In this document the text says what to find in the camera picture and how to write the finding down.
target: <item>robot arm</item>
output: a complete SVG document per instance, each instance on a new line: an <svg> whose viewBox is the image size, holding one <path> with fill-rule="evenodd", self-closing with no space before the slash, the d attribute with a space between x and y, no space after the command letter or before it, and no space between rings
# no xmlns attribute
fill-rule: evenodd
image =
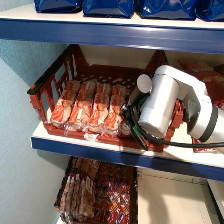
<svg viewBox="0 0 224 224"><path fill-rule="evenodd" d="M203 143L224 140L224 111L212 106L205 84L167 65L155 72L150 96L141 107L139 126L150 135L164 138L176 99L185 106L190 136ZM217 150L224 153L223 147Z"/></svg>

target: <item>shelf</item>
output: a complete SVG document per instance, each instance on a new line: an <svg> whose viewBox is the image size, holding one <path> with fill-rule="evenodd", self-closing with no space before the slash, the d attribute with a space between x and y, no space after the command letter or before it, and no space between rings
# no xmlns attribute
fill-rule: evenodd
<svg viewBox="0 0 224 224"><path fill-rule="evenodd" d="M219 220L207 185L143 174L138 177L138 222L199 224Z"/></svg>
<svg viewBox="0 0 224 224"><path fill-rule="evenodd" d="M220 181L208 180L213 196L224 219L224 183Z"/></svg>
<svg viewBox="0 0 224 224"><path fill-rule="evenodd" d="M182 124L172 141L190 143L186 128L186 124ZM59 137L49 135L42 122L33 133L31 143L34 149L224 181L224 155L220 153L193 153L193 149L171 146L163 153L156 153Z"/></svg>
<svg viewBox="0 0 224 224"><path fill-rule="evenodd" d="M41 14L34 4L1 12L0 38L224 54L224 23Z"/></svg>

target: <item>cereal bar package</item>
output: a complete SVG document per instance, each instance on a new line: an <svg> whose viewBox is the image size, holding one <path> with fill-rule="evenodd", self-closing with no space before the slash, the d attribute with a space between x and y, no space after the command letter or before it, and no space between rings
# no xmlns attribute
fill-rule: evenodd
<svg viewBox="0 0 224 224"><path fill-rule="evenodd" d="M108 116L111 90L112 87L109 83L97 83L93 111L87 127L92 132L100 133L102 131L103 124Z"/></svg>
<svg viewBox="0 0 224 224"><path fill-rule="evenodd" d="M121 106L125 103L127 88L124 86L114 86L110 100L109 114L104 124L104 133L110 136L117 136L119 127L123 121L121 116Z"/></svg>
<svg viewBox="0 0 224 224"><path fill-rule="evenodd" d="M86 81L81 85L78 97L72 109L71 116L66 126L67 131L81 131L86 124L89 123L89 118L93 107L93 98L96 90L95 81Z"/></svg>
<svg viewBox="0 0 224 224"><path fill-rule="evenodd" d="M78 81L71 80L66 83L62 96L51 115L50 121L55 127L62 128L68 121L79 89L80 82Z"/></svg>

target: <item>basket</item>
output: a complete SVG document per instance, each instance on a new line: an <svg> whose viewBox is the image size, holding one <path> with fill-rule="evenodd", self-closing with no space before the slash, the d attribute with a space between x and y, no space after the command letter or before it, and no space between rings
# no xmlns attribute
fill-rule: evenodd
<svg viewBox="0 0 224 224"><path fill-rule="evenodd" d="M72 166L77 157L71 157L65 171L54 207L60 212L61 200L66 191L66 183L69 176L73 175ZM101 162L95 182L95 206L94 217L81 223L84 224L130 224L136 219L136 168L129 166ZM62 220L65 221L64 212L61 213Z"/></svg>
<svg viewBox="0 0 224 224"><path fill-rule="evenodd" d="M135 83L139 75L147 74L150 77L155 70L163 64L168 64L164 51L157 50L149 61L145 69L108 66L108 65L89 65L86 61L83 52L79 45L69 45L67 49L60 55L60 57L47 69L47 71L37 80L37 82L28 90L30 95L30 102L34 109L38 110L41 120L48 134L63 136L64 130L58 129L47 122L47 112L44 110L43 94L45 94L48 107L51 112L55 108L57 99L63 91L63 86L68 80L76 79L79 81L86 81L90 79L97 79L97 81L105 83L109 82L112 85L124 85L130 89ZM64 67L64 73L60 74L60 69ZM57 93L57 99L53 99L53 87ZM179 101L176 102L173 112L173 121L168 128L165 140L170 140L176 128L182 123L183 106ZM70 132L67 137L84 140L83 132ZM112 138L105 136L97 137L99 142L118 145L123 147L131 147L140 149L138 144L132 137L128 138ZM166 145L154 142L147 142L148 150L155 152L162 152Z"/></svg>

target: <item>wall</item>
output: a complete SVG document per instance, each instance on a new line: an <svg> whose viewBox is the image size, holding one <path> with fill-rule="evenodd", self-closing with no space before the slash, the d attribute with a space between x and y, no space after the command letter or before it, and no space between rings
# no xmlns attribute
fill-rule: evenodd
<svg viewBox="0 0 224 224"><path fill-rule="evenodd" d="M1 0L0 11L32 1ZM69 157L31 148L39 123L26 94L65 45L0 40L0 223L54 224Z"/></svg>

